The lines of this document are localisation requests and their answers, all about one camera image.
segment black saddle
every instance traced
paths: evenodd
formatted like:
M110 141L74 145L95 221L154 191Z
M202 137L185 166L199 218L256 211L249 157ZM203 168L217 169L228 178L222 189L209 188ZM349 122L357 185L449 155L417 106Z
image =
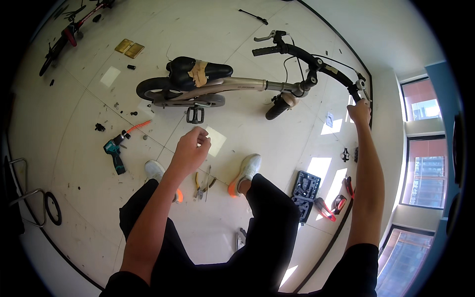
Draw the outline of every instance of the black saddle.
M177 57L167 64L167 70L170 71L170 82L180 91L191 91L196 88L193 77L188 74L195 64L196 59L190 57ZM232 74L233 68L229 65L208 63L205 67L205 76L208 82L230 77Z

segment person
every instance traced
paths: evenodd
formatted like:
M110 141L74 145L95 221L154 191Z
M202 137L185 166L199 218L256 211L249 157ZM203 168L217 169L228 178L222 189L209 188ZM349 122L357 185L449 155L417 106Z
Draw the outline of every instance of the person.
M323 288L302 295L376 296L384 178L368 125L368 101L347 108L358 133L359 159L346 251ZM254 215L245 246L226 263L195 265L188 257L168 213L180 183L207 157L207 135L195 127L182 136L167 171L156 161L145 164L149 181L120 209L126 239L122 267L100 296L293 295L278 289L292 256L300 212L258 173L258 154L243 160L228 188L231 196L246 197Z

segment tile floor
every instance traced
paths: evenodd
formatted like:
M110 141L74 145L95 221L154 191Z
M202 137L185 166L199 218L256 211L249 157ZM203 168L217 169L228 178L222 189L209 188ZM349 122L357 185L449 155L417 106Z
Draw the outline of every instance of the tile floor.
M67 3L71 9L80 5L79 0ZM91 8L87 3L83 13ZM267 19L269 25L238 9ZM125 239L119 228L119 208L146 181L143 164L153 159L168 167L179 138L193 127L184 119L185 108L163 110L153 106L151 111L149 102L135 93L141 81L167 75L168 59L189 56L226 63L233 67L235 77L283 81L282 62L288 56L253 57L251 52L272 45L271 41L257 44L253 37L280 29L290 32L297 46L328 55L368 77L345 44L296 1L117 0L112 10L100 12L102 19L87 22L77 47L68 44L58 67L50 67L43 77L38 72L48 42L59 37L67 20L50 19L36 36L16 74L9 142L13 158L28 160L28 189L53 192L61 207L63 224L55 226L49 221L45 231L78 268L101 286L120 268ZM145 46L136 59L114 51L124 38ZM127 69L128 64L135 65L136 70ZM331 64L356 80L352 70ZM287 66L289 82L300 81L297 62L289 60ZM101 82L114 68L119 75L112 84ZM214 129L226 140L208 156L199 173L203 181L211 165L211 175L218 181L207 202L194 201L195 186L189 176L180 186L183 203L173 204L170 211L194 263L227 261L234 252L236 230L247 228L252 217L249 204L244 198L230 198L227 186L241 160L250 153L263 156L261 173L286 193L293 187L297 171L307 170L312 158L331 158L319 196L325 199L328 192L344 192L340 181L333 179L342 170L348 175L356 171L353 161L344 163L340 158L344 147L353 155L357 146L355 128L345 118L348 93L332 78L319 73L318 80L299 105L273 121L264 117L270 107L266 104L277 94L273 91L226 92L225 106L206 111L201 126ZM131 115L132 111L138 111L138 115ZM324 127L327 112L341 120L339 131L323 133L328 129ZM150 125L132 132L132 138L123 142L127 148L121 149L121 158L127 172L117 176L103 145L123 129L149 119L153 120ZM105 132L95 131L96 123L103 124ZM16 169L24 185L24 168L18 164ZM36 216L41 217L41 201L35 197L28 201ZM281 291L293 291L308 274L339 220L332 223L320 219L315 210L311 212L298 232L290 263L290 267L298 267Z

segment black tool case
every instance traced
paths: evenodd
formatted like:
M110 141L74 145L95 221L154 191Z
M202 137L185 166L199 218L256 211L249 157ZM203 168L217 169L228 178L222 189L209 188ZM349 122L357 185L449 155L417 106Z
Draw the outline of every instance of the black tool case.
M292 192L292 200L300 210L300 221L306 223L310 216L310 211L315 201L315 197L322 179L315 175L309 174L303 170L297 174L294 190Z

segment yellow pliers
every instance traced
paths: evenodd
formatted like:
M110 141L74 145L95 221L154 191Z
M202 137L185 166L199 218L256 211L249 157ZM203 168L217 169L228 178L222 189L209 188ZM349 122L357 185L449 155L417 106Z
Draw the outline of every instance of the yellow pliers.
M200 184L198 183L198 172L196 172L196 175L195 175L195 184L196 184L196 194L195 194L195 198L198 198L198 199L203 199L203 193L206 192L209 188L211 188L214 183L216 181L216 177L213 179L213 181L209 184L208 187L205 187L203 190L201 189L200 187Z

